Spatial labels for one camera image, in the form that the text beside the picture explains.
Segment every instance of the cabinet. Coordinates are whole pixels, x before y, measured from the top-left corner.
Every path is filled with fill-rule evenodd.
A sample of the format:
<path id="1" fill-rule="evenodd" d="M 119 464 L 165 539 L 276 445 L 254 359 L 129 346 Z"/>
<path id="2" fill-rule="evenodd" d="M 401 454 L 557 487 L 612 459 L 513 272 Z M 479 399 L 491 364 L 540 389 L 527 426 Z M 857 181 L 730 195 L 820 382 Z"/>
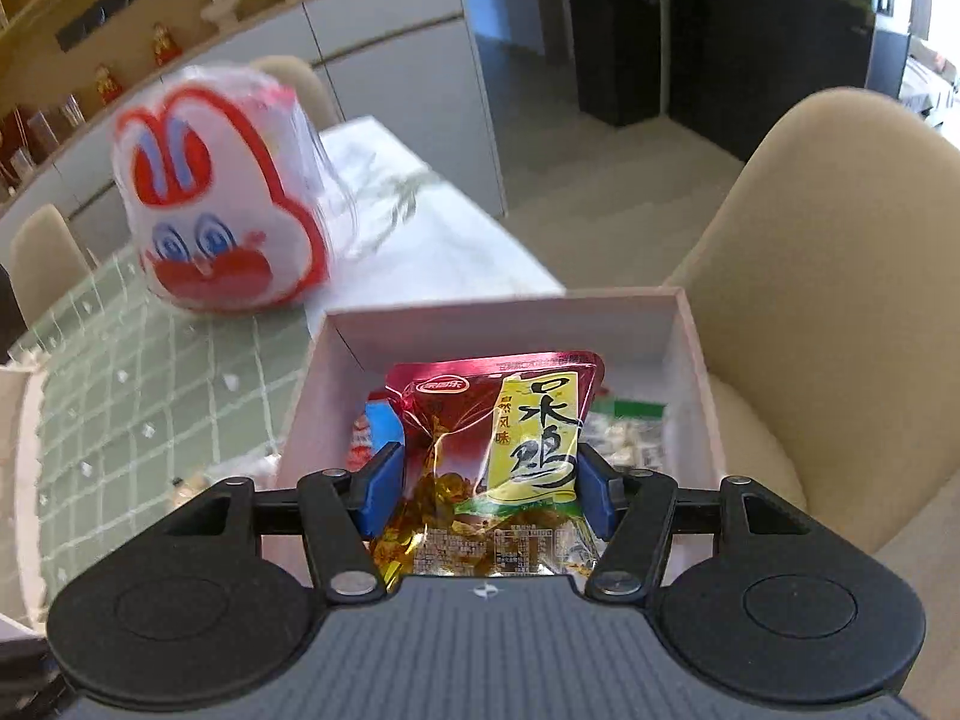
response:
<path id="1" fill-rule="evenodd" d="M 40 170 L 42 173 L 27 187 L 27 194 L 38 198 L 37 208 L 49 203 L 67 218 L 80 207 L 80 201 L 53 165 L 43 165 Z"/>
<path id="2" fill-rule="evenodd" d="M 320 61 L 320 50 L 302 6 L 240 32 L 198 56 L 193 64 L 236 62 L 247 64 L 257 57 L 298 56 L 308 64 Z"/>
<path id="3" fill-rule="evenodd" d="M 80 248 L 104 261 L 130 240 L 127 212 L 120 190 L 111 186 L 70 220 L 70 229 Z"/>
<path id="4" fill-rule="evenodd" d="M 659 1 L 570 0 L 580 110 L 614 127 L 659 116 Z"/>
<path id="5" fill-rule="evenodd" d="M 493 134 L 462 19 L 328 62 L 347 119 L 373 116 L 491 215 L 503 196 Z"/>
<path id="6" fill-rule="evenodd" d="M 340 120 L 344 120 L 344 111 L 343 108 L 340 108 L 340 101 L 337 99 L 337 93 L 333 91 L 333 84 L 330 82 L 330 73 L 326 71 L 324 66 L 315 68 L 313 71 L 314 76 L 317 76 L 320 79 L 320 83 L 323 84 L 326 93 L 330 95 L 330 100 L 333 100 L 333 106 L 337 109 L 337 113 L 340 115 Z"/>
<path id="7" fill-rule="evenodd" d="M 867 79 L 874 17 L 848 1 L 670 1 L 670 117 L 741 160 L 800 100 Z"/>
<path id="8" fill-rule="evenodd" d="M 305 7 L 324 56 L 464 12 L 460 0 L 312 0 Z"/>
<path id="9" fill-rule="evenodd" d="M 56 158 L 56 170 L 64 177 L 67 188 L 78 199 L 71 211 L 113 180 L 113 167 L 110 165 L 112 123 L 112 117 L 100 122 L 82 138 L 71 143 L 66 153 Z"/>

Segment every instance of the yellow label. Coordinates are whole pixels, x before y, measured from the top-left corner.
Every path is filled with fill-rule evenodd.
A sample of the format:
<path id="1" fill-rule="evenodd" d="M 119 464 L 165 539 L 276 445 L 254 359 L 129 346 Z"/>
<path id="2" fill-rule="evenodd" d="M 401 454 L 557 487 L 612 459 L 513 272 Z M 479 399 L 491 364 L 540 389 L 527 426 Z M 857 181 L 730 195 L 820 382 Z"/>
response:
<path id="1" fill-rule="evenodd" d="M 493 410 L 487 495 L 506 505 L 576 498 L 574 461 L 580 422 L 577 374 L 519 374 L 503 380 Z"/>

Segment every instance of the window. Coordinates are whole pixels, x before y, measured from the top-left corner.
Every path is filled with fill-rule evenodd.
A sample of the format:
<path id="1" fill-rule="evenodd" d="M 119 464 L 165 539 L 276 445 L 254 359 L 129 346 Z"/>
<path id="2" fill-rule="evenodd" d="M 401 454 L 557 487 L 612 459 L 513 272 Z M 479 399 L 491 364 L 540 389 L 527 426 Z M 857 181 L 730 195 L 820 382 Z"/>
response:
<path id="1" fill-rule="evenodd" d="M 953 63 L 960 61 L 960 0 L 932 0 L 928 44 Z"/>

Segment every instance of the black circular pad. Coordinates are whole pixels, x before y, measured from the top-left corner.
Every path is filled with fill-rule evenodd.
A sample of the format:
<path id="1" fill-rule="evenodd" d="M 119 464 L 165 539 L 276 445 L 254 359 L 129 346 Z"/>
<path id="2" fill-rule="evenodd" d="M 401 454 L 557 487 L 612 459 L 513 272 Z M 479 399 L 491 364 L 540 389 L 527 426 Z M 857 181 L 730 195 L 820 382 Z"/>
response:
<path id="1" fill-rule="evenodd" d="M 72 581 L 47 621 L 64 673 L 125 707 L 242 693 L 292 660 L 307 591 L 280 567 L 205 536 L 121 548 Z"/>
<path id="2" fill-rule="evenodd" d="M 758 581 L 743 603 L 752 621 L 790 638 L 828 637 L 856 614 L 853 595 L 835 581 L 797 574 Z"/>
<path id="3" fill-rule="evenodd" d="M 845 546 L 764 536 L 721 552 L 664 591 L 661 632 L 694 671 L 761 702 L 836 704 L 899 689 L 923 643 L 923 608 Z"/>

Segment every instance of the dining table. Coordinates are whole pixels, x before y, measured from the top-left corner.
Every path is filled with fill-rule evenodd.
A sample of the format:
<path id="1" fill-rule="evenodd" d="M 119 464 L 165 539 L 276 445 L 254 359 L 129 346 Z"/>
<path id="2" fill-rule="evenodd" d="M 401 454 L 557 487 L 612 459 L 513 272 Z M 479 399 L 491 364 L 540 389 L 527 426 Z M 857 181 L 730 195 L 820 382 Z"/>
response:
<path id="1" fill-rule="evenodd" d="M 303 303 L 184 311 L 147 290 L 127 245 L 11 348 L 11 373 L 30 381 L 16 459 L 0 464 L 0 614 L 24 630 L 42 631 L 69 581 L 170 512 L 182 480 L 269 474 L 327 313 L 563 291 L 375 119 L 320 141 L 368 240 Z"/>

